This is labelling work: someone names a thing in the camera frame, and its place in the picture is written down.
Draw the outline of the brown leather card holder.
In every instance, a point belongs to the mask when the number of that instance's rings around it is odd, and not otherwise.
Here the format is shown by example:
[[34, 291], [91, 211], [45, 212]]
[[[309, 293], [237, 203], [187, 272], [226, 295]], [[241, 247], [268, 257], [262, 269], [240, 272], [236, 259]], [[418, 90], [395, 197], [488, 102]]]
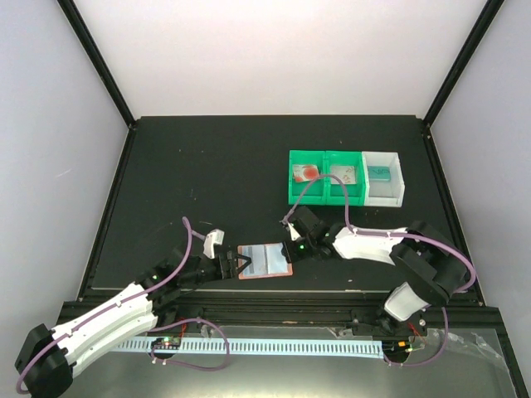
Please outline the brown leather card holder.
[[[267, 279], [274, 277], [287, 277], [293, 274], [292, 264], [286, 264], [284, 257], [281, 254], [282, 243], [264, 244], [266, 246], [268, 258], [268, 275], [258, 278], [245, 279]], [[238, 253], [241, 253], [241, 245], [237, 248]]]

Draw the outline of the white flower card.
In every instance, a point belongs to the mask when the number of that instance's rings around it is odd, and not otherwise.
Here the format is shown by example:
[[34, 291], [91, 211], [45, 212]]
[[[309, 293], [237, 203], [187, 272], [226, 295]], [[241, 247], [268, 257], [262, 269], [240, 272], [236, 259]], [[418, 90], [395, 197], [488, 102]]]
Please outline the white flower card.
[[338, 165], [332, 164], [329, 168], [329, 173], [334, 176], [331, 183], [344, 185], [357, 184], [357, 169], [353, 165]]

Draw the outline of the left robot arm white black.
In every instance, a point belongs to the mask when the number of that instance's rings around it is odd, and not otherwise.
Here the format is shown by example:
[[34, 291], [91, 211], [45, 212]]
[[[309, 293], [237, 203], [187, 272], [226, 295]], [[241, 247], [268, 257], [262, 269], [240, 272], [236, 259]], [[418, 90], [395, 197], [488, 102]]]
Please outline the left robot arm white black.
[[176, 252], [78, 318], [53, 328], [34, 327], [15, 361], [17, 393], [62, 395], [89, 364], [120, 343], [186, 324], [178, 315], [182, 293], [208, 282], [235, 279], [249, 265], [250, 257], [233, 250], [213, 258]]

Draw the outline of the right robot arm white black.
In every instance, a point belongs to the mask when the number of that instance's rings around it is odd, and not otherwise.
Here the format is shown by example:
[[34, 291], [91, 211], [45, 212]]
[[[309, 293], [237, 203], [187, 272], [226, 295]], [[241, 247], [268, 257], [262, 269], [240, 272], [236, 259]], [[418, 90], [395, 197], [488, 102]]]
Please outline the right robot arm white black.
[[342, 225], [320, 220], [308, 207], [294, 207], [281, 224], [290, 234], [283, 255], [290, 262], [310, 256], [341, 260], [369, 260], [388, 264], [404, 278], [377, 314], [379, 328], [398, 333], [407, 320], [429, 307], [444, 307], [455, 293], [476, 281], [471, 261], [429, 224], [419, 221], [395, 230]]

